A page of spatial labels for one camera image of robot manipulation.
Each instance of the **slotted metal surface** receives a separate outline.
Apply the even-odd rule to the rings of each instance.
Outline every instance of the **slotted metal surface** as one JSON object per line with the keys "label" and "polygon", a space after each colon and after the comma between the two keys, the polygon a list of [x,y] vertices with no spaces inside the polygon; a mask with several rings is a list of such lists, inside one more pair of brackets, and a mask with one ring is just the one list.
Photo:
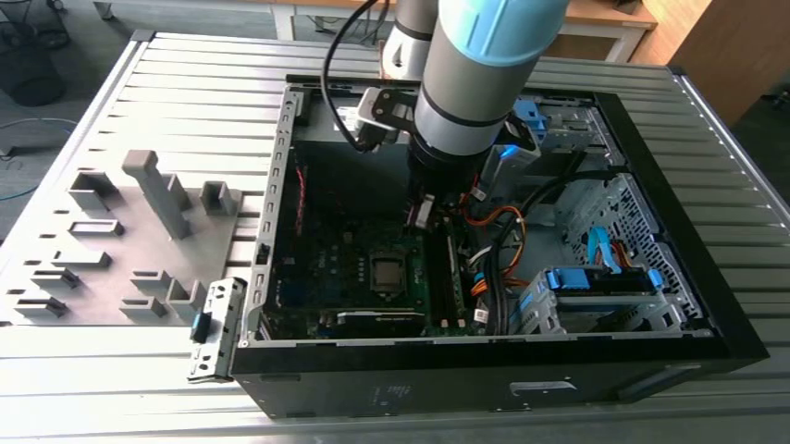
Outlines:
{"label": "slotted metal surface", "polygon": [[[252,260],[255,254],[252,236],[284,76],[318,74],[324,51],[318,43],[166,33],[151,44],[131,43],[8,237],[8,246],[16,247],[0,251],[0,267],[15,249],[24,248],[26,226],[39,223],[36,205],[62,192],[54,184],[71,172],[68,168],[99,167],[118,161],[126,150],[143,147],[158,150],[162,169],[178,172],[186,187],[215,179],[244,191],[226,275],[247,278],[250,270],[235,262]],[[375,52],[342,47],[334,63],[339,76],[378,77],[378,70]],[[790,412],[786,208],[709,115],[693,86],[663,68],[561,59],[541,62],[531,85],[619,94],[767,344],[769,360],[631,405],[274,423],[235,384],[186,384],[190,341],[184,328],[5,327],[0,328],[0,356],[8,358],[0,360],[5,381],[0,438],[166,433],[254,439],[659,417],[681,422],[690,416]],[[777,424],[786,422],[786,417],[774,417]],[[739,421],[738,430],[747,433],[749,425],[762,420]],[[677,430],[671,422],[666,424]],[[615,430],[623,426],[618,423]],[[610,442],[611,435],[603,435],[601,439]]]}

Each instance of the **table leg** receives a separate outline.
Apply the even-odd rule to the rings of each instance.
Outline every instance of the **table leg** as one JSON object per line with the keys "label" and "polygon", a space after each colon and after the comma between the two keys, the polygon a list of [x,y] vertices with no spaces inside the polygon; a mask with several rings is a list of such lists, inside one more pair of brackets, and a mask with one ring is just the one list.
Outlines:
{"label": "table leg", "polygon": [[94,2],[94,7],[96,8],[96,12],[99,13],[99,17],[102,20],[112,20],[115,19],[115,15],[112,14],[112,4],[106,2]]}
{"label": "table leg", "polygon": [[619,39],[617,39],[613,49],[609,52],[609,56],[606,57],[607,62],[629,63],[637,46],[642,41],[645,30],[638,28],[623,28],[622,31],[622,35],[619,36]]}
{"label": "table leg", "polygon": [[295,40],[294,16],[296,15],[296,8],[294,5],[271,5],[271,15],[274,16],[278,40]]}

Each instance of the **cable on floor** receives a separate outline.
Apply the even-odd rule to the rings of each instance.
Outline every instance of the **cable on floor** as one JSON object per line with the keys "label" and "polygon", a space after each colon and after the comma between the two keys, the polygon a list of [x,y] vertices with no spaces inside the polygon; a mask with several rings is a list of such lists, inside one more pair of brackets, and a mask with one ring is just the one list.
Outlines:
{"label": "cable on floor", "polygon": [[[0,130],[4,130],[7,128],[15,127],[23,123],[30,123],[30,122],[43,122],[43,123],[51,123],[51,122],[62,122],[62,123],[68,123],[76,126],[76,122],[74,120],[70,120],[68,118],[54,118],[54,117],[31,117],[31,118],[20,118],[19,120],[14,120],[9,123],[4,123],[3,125],[0,125]],[[72,134],[72,131],[70,129],[58,127],[59,130],[64,131],[67,134]]]}
{"label": "cable on floor", "polygon": [[0,202],[4,201],[9,201],[11,199],[16,199],[18,197],[23,197],[27,196],[31,192],[34,192],[36,189],[39,188],[39,186],[35,186],[34,188],[31,188],[27,191],[23,192],[18,192],[16,194],[11,194],[11,196],[5,196],[5,197],[0,197]]}

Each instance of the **wire mesh trash bin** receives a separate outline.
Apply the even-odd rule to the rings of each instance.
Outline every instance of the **wire mesh trash bin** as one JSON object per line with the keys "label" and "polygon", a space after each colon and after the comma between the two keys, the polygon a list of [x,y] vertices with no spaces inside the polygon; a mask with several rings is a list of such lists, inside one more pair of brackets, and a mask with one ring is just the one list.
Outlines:
{"label": "wire mesh trash bin", "polygon": [[39,44],[47,49],[59,49],[72,38],[63,25],[60,0],[0,0],[0,21],[27,23],[36,29]]}
{"label": "wire mesh trash bin", "polygon": [[36,30],[26,23],[0,22],[0,90],[23,106],[51,104],[66,92]]}

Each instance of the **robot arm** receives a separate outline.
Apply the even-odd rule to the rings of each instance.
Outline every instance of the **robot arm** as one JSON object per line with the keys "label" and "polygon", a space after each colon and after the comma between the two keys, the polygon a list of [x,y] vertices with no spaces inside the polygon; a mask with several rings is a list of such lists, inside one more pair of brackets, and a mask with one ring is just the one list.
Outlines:
{"label": "robot arm", "polygon": [[437,27],[438,5],[438,0],[398,2],[395,27],[382,53],[384,72],[392,79],[422,79]]}
{"label": "robot arm", "polygon": [[[403,39],[404,23],[426,29],[415,14],[422,10],[429,19],[433,3],[399,5],[404,8],[390,43]],[[567,7],[569,0],[439,0],[419,97],[415,100],[394,90],[366,93],[360,118],[411,136],[409,225],[423,226],[434,205],[458,202],[457,194],[470,189],[494,144],[529,144],[526,125],[513,119],[514,103],[561,30]],[[421,58],[418,52],[404,51],[406,45],[400,48],[402,61],[404,54],[413,55],[409,63],[414,65],[400,66],[409,78],[419,74]],[[392,60],[398,57],[386,58],[386,63]],[[404,107],[411,112],[395,115]]]}

